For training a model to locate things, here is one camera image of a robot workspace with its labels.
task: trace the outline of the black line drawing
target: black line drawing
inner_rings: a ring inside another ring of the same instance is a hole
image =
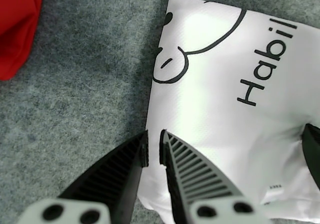
[[[158,80],[155,78],[155,76],[153,76],[153,80],[159,84],[173,84],[175,82],[177,82],[178,80],[180,80],[184,75],[185,73],[187,72],[188,68],[189,68],[189,60],[188,60],[188,55],[196,55],[196,54],[201,54],[201,53],[204,53],[204,52],[207,52],[209,50],[211,50],[212,48],[214,48],[215,46],[217,46],[218,44],[220,44],[223,40],[225,40],[229,35],[231,35],[233,33],[233,31],[235,31],[237,29],[237,27],[240,25],[240,23],[242,22],[242,20],[244,19],[245,15],[246,15],[246,10],[244,9],[241,9],[241,13],[236,21],[236,23],[233,25],[233,27],[225,34],[223,35],[221,38],[219,38],[218,40],[216,40],[215,42],[213,42],[212,44],[210,44],[209,46],[203,48],[203,49],[200,49],[200,50],[196,50],[196,51],[189,51],[189,52],[185,52],[183,51],[183,49],[181,47],[178,46],[178,50],[183,54],[184,56],[184,67],[183,67],[183,70],[175,77],[169,79],[169,80]],[[171,21],[173,15],[171,13],[171,15],[169,17],[166,16],[166,21],[165,21],[165,25],[168,24],[166,23],[167,22],[167,18],[170,19],[169,22]],[[159,48],[158,49],[158,54],[160,54],[160,52],[163,50],[163,48]],[[162,65],[161,65],[161,69],[164,68],[166,65],[168,65],[173,59],[170,58],[168,60],[166,60]]]

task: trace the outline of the screw hole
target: screw hole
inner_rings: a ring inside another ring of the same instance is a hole
[[[250,213],[253,212],[253,209],[250,205],[244,203],[244,202],[237,202],[234,204],[234,209],[238,213]]]
[[[201,206],[198,209],[198,216],[201,217],[213,217],[216,216],[216,211],[215,209],[209,207],[209,206]]]
[[[44,210],[43,212],[43,218],[45,220],[54,220],[57,219],[61,216],[63,212],[63,207],[62,205],[51,205],[47,209]]]
[[[88,210],[82,214],[80,221],[82,224],[93,224],[99,220],[100,213],[96,210]]]

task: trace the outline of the cartoon drawing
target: cartoon drawing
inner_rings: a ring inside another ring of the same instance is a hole
[[[188,70],[188,56],[207,52],[220,44],[236,30],[246,15],[246,10],[238,9],[239,13],[236,16],[234,7],[221,5],[222,8],[215,8],[206,3],[210,2],[202,2],[202,6],[200,6],[199,1],[196,0],[190,6],[184,6],[182,10],[180,8],[176,13],[174,10],[167,10],[155,62],[153,74],[155,82],[172,84],[180,80]],[[226,11],[230,11],[230,8],[233,9],[233,12],[226,16]],[[193,14],[192,19],[186,19],[185,16],[188,15],[185,12],[199,13],[199,18]],[[204,12],[214,18],[206,17]],[[179,33],[193,37],[186,39],[183,43],[176,43],[174,46],[175,35]]]

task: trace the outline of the white bag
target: white bag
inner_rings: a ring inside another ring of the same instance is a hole
[[[302,152],[320,127],[320,30],[201,0],[169,0],[147,117],[149,167],[138,197],[174,223],[163,129],[221,169],[269,218],[320,223]]]

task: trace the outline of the red fabric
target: red fabric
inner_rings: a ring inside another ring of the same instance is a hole
[[[30,53],[42,0],[0,0],[0,80],[12,78]]]

